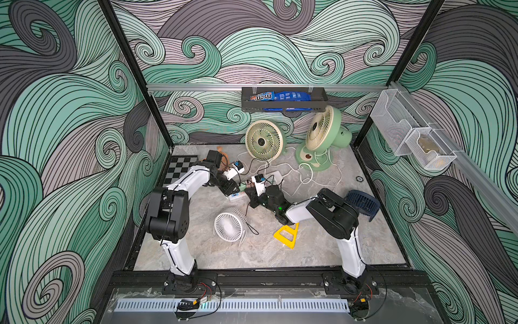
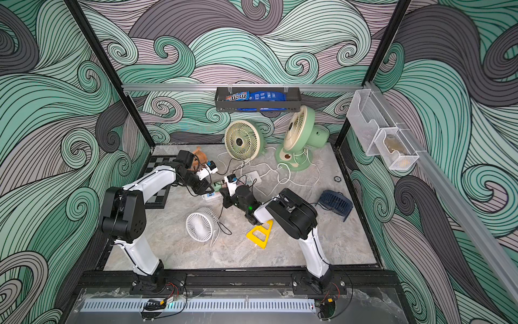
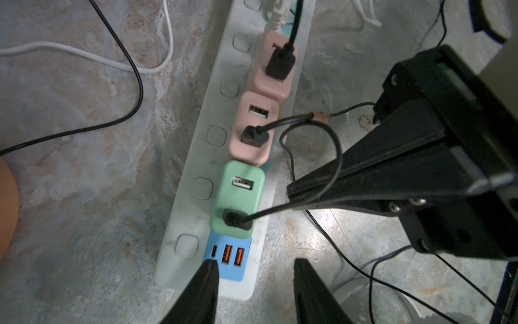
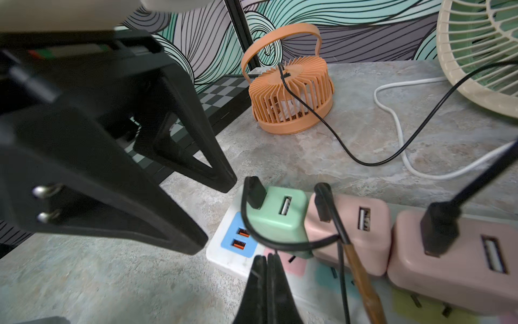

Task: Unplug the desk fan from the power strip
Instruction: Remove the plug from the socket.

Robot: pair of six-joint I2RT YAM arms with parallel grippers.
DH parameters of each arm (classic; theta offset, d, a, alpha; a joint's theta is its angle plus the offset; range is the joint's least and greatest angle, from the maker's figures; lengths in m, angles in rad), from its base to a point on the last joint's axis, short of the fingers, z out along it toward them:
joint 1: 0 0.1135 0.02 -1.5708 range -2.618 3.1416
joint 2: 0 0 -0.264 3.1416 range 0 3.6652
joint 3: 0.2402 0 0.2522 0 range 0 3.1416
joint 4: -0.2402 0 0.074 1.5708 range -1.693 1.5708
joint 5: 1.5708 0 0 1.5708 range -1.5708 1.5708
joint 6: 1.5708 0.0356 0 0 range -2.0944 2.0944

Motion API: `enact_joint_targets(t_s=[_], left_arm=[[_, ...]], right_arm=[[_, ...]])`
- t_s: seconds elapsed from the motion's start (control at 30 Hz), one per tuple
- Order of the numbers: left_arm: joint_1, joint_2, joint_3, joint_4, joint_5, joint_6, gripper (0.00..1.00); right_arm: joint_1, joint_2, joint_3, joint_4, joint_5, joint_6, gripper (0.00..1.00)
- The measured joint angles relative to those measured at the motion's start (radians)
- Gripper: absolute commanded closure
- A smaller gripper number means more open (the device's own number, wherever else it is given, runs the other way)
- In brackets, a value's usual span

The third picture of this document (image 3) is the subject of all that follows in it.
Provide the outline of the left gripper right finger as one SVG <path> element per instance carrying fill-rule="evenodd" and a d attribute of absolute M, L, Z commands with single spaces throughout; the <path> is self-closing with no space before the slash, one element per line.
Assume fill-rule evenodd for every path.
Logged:
<path fill-rule="evenodd" d="M 294 296 L 298 323 L 352 323 L 307 259 L 295 260 Z"/>

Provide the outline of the pink usb charger adapter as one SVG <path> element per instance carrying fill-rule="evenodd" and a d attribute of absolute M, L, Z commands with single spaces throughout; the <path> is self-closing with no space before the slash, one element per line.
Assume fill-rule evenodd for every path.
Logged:
<path fill-rule="evenodd" d="M 246 90 L 278 103 L 289 96 L 298 57 L 298 46 L 277 32 L 262 35 L 248 73 Z"/>

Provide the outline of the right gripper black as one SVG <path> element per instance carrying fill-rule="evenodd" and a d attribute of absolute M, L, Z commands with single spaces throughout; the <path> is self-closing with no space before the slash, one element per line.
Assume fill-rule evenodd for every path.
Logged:
<path fill-rule="evenodd" d="M 318 203 L 387 200 L 415 249 L 517 258 L 517 123 L 443 45 L 394 65 Z"/>

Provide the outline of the white cable round fan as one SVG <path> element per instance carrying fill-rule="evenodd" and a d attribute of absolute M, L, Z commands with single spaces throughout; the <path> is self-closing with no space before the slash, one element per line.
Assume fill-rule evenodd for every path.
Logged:
<path fill-rule="evenodd" d="M 168 30 L 168 34 L 169 34 L 168 53 L 167 53 L 166 57 L 164 58 L 164 60 L 156 67 L 152 67 L 152 68 L 137 67 L 137 70 L 140 74 L 146 74 L 146 75 L 158 74 L 159 72 L 161 72 L 162 70 L 164 70 L 166 68 L 167 64 L 171 61 L 171 58 L 173 57 L 173 50 L 174 50 L 173 30 L 172 30 L 171 19 L 169 16 L 169 8 L 168 8 L 166 0 L 162 1 L 162 6 L 163 6 L 163 13 L 164 13 L 165 21 L 167 23 L 167 30 Z M 106 65 L 106 66 L 109 66 L 112 68 L 116 68 L 119 70 L 123 70 L 123 71 L 127 71 L 127 72 L 131 72 L 133 70 L 131 65 L 129 65 L 129 64 L 116 62 L 114 60 L 107 59 L 107 58 L 101 57 L 99 55 L 87 52 L 83 49 L 78 49 L 75 47 L 71 47 L 69 45 L 54 43 L 54 42 L 50 42 L 50 41 L 35 41 L 35 42 L 19 45 L 16 47 L 9 47 L 9 48 L 5 48 L 5 49 L 1 49 L 1 56 L 20 55 L 20 54 L 28 53 L 30 51 L 35 51 L 38 49 L 56 49 L 59 51 L 65 51 L 65 52 L 68 52 L 68 53 L 71 53 L 74 55 L 78 55 L 78 56 L 81 56 L 82 58 L 90 59 L 94 62 L 101 63 L 103 65 Z"/>

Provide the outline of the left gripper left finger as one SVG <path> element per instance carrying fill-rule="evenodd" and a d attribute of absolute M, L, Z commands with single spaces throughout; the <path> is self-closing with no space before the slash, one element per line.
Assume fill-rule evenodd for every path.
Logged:
<path fill-rule="evenodd" d="M 215 323 L 219 292 L 219 266 L 205 260 L 160 324 Z"/>

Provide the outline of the green usb charger adapter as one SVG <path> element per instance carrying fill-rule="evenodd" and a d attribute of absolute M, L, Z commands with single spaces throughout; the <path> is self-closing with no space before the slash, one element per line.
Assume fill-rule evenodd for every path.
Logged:
<path fill-rule="evenodd" d="M 226 214 L 247 217 L 258 211 L 265 175 L 258 167 L 239 161 L 229 161 L 223 169 L 221 183 L 210 216 L 211 229 L 224 236 L 247 239 L 252 236 L 253 222 L 235 227 Z"/>

